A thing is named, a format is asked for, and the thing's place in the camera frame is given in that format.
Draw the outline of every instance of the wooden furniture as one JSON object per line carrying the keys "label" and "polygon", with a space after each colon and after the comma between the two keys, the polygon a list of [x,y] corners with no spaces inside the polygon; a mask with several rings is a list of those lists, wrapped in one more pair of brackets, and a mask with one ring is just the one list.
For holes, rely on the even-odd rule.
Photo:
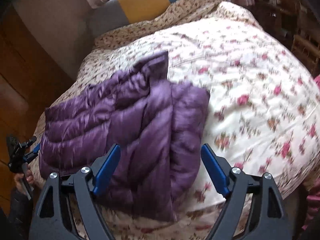
{"label": "wooden furniture", "polygon": [[9,211],[12,174],[7,168],[5,137],[33,135],[46,107],[65,92],[72,80],[45,52],[13,7],[0,22],[0,206]]}
{"label": "wooden furniture", "polygon": [[286,35],[285,30],[294,33],[296,29],[297,16],[293,12],[265,1],[256,1],[249,10],[267,33],[291,48],[293,37]]}
{"label": "wooden furniture", "polygon": [[291,52],[305,65],[313,77],[317,76],[317,66],[320,58],[319,48],[309,40],[295,35]]}
{"label": "wooden furniture", "polygon": [[281,0],[280,7],[294,15],[297,15],[300,11],[300,1],[299,0]]}
{"label": "wooden furniture", "polygon": [[300,12],[297,34],[294,36],[291,52],[306,66],[313,77],[320,74],[320,24]]}

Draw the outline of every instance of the wooden door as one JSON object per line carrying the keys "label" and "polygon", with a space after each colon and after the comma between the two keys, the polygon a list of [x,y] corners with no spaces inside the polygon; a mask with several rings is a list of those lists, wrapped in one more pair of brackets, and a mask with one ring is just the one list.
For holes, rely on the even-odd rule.
{"label": "wooden door", "polygon": [[13,7],[0,23],[0,206],[9,211],[14,186],[7,163],[5,137],[29,139],[46,107],[65,92],[72,80],[45,52]]}

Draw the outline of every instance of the metal bolt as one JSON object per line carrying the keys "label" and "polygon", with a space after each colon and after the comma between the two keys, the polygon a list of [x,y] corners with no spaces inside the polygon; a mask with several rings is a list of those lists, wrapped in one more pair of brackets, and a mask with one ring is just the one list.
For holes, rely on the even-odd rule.
{"label": "metal bolt", "polygon": [[50,179],[55,179],[58,176],[56,172],[50,174]]}
{"label": "metal bolt", "polygon": [[266,173],[264,174],[264,177],[265,177],[266,179],[271,179],[271,178],[272,178],[272,175],[271,175],[270,173],[266,172]]}
{"label": "metal bolt", "polygon": [[241,169],[239,169],[238,167],[233,167],[232,172],[235,174],[239,174],[241,172]]}
{"label": "metal bolt", "polygon": [[81,169],[81,172],[82,173],[88,173],[90,171],[90,168],[89,167],[83,167],[82,169]]}

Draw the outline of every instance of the hand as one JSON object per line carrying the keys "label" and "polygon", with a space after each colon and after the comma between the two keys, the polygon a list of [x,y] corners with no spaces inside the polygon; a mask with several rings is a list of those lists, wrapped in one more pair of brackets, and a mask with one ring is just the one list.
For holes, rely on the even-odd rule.
{"label": "hand", "polygon": [[[24,177],[23,173],[17,173],[15,174],[15,176],[13,177],[14,182],[16,184],[16,188],[19,192],[21,192],[22,194],[26,194],[23,190],[23,187],[20,183],[20,179],[22,179]],[[32,185],[34,183],[34,179],[33,179],[33,174],[32,171],[30,170],[30,165],[28,165],[28,171],[27,171],[27,182]]]}

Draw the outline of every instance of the floral duvet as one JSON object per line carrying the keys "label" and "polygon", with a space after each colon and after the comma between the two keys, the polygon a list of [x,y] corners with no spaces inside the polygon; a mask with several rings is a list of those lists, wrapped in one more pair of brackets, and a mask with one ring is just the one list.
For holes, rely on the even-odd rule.
{"label": "floral duvet", "polygon": [[[203,143],[231,166],[275,178],[287,197],[319,163],[320,92],[307,69],[266,34],[252,14],[224,0],[178,0],[164,14],[105,33],[84,59],[78,78],[54,104],[102,82],[140,57],[169,51],[168,78],[210,91]],[[35,135],[44,131],[44,115]],[[31,168],[42,185],[38,160]],[[163,223],[101,207],[116,239],[202,239],[223,206],[203,164],[181,198],[175,223]],[[248,197],[239,224],[248,215]],[[73,208],[79,234],[86,237]]]}

